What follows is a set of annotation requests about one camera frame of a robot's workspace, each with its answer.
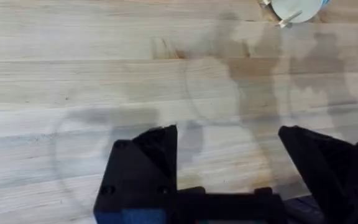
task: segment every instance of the butcher block tabletop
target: butcher block tabletop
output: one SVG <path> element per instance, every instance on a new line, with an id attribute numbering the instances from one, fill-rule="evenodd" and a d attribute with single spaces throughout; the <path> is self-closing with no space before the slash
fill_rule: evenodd
<path id="1" fill-rule="evenodd" d="M 277 132 L 358 141 L 358 0 L 276 25 L 256 0 L 0 0 L 0 224 L 94 224 L 113 142 L 170 124 L 180 189 L 307 194 Z"/>

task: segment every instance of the black plastic part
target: black plastic part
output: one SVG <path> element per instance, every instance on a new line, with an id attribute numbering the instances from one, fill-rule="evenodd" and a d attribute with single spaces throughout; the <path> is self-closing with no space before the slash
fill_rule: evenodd
<path id="1" fill-rule="evenodd" d="M 283 126 L 278 135 L 326 222 L 358 223 L 358 144 L 298 126 Z"/>
<path id="2" fill-rule="evenodd" d="M 151 129 L 114 143 L 94 213 L 126 208 L 159 208 L 166 223 L 197 220 L 263 220 L 287 223 L 285 208 L 272 189 L 254 194 L 206 194 L 203 187 L 177 190 L 176 126 Z"/>

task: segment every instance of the white paper cup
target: white paper cup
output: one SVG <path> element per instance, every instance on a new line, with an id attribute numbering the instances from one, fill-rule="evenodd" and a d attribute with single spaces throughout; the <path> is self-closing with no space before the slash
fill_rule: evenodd
<path id="1" fill-rule="evenodd" d="M 291 22 L 305 22 L 315 16 L 329 0 L 272 0 L 272 8 L 281 19 L 286 19 L 302 11 Z"/>

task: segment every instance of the blue component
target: blue component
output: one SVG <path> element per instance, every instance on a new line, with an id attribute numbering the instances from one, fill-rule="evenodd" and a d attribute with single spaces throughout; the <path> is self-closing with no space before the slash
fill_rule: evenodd
<path id="1" fill-rule="evenodd" d="M 161 209 L 124 209 L 121 212 L 95 212 L 98 224 L 165 224 L 165 211 Z"/>
<path id="2" fill-rule="evenodd" d="M 328 2 L 329 2 L 329 0 L 324 0 L 322 6 L 325 6 Z"/>

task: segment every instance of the wood grain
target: wood grain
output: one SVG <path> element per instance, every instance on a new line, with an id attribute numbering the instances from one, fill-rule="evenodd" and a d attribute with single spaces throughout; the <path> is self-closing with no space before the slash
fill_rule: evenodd
<path id="1" fill-rule="evenodd" d="M 358 141 L 358 0 L 0 0 L 0 223 L 94 223 L 112 143 L 177 124 L 179 188 L 307 194 L 277 131 Z"/>

